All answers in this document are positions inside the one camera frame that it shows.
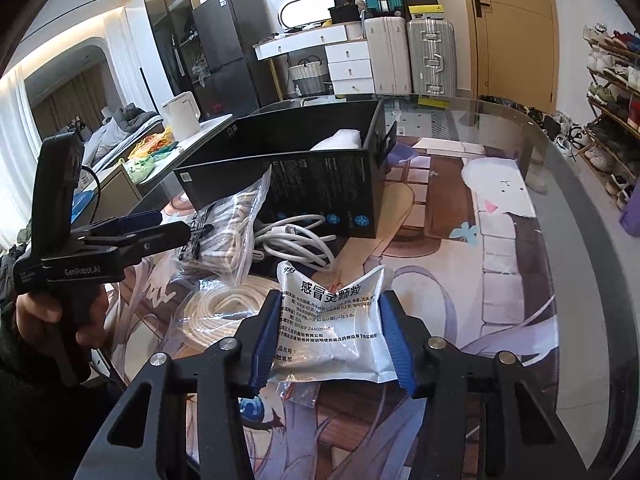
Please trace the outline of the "person's left hand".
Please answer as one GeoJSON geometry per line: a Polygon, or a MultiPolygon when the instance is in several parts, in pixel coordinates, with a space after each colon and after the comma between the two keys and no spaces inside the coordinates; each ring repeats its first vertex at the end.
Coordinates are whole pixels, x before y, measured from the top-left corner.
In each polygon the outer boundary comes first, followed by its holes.
{"type": "MultiPolygon", "coordinates": [[[[99,287],[99,295],[90,304],[88,322],[76,333],[76,341],[81,347],[97,349],[106,338],[104,328],[107,293],[99,287]]],[[[15,319],[18,332],[30,344],[42,344],[50,326],[61,321],[62,308],[58,300],[47,294],[18,295],[15,301],[15,319]]]]}

